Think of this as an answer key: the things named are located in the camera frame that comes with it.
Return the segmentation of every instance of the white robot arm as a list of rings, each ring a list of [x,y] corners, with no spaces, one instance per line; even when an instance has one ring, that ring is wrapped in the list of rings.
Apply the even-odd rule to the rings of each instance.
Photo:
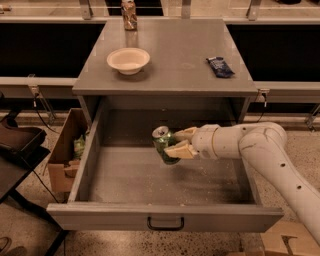
[[[175,133],[178,144],[165,149],[170,157],[244,158],[284,197],[320,245],[320,192],[296,170],[284,150],[287,135],[275,123],[232,127],[205,125]]]

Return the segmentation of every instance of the open drawer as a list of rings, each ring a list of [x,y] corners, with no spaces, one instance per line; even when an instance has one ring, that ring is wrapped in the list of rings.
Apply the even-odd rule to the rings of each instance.
[[[261,205],[241,160],[166,165],[153,147],[161,125],[230,125],[227,98],[148,99],[101,98],[68,203],[47,208],[63,229],[264,232],[283,216]]]

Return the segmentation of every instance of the green can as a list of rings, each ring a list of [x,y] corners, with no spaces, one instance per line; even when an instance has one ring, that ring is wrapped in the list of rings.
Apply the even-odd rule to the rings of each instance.
[[[164,151],[165,148],[177,144],[173,133],[167,126],[160,126],[152,132],[153,144],[156,147],[159,155],[166,164],[175,164],[180,161],[180,158],[169,157]]]

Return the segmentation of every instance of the can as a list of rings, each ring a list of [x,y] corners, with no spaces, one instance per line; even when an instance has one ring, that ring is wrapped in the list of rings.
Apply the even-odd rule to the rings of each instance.
[[[173,133],[167,126],[160,126],[152,132],[152,139],[157,152],[161,156],[165,164],[175,164],[180,161],[180,158],[169,157],[164,151],[165,148],[177,144]]]
[[[136,4],[133,0],[122,0],[121,14],[125,30],[136,30],[138,27]]]

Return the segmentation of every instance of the cabinet top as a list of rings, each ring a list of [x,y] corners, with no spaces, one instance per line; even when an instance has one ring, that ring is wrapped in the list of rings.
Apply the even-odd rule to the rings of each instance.
[[[150,62],[135,75],[108,66],[107,56],[124,47],[141,48]],[[206,58],[223,57],[235,72],[217,78]],[[110,19],[73,91],[77,95],[200,95],[240,97],[256,93],[252,78],[221,19],[139,18],[137,31]]]

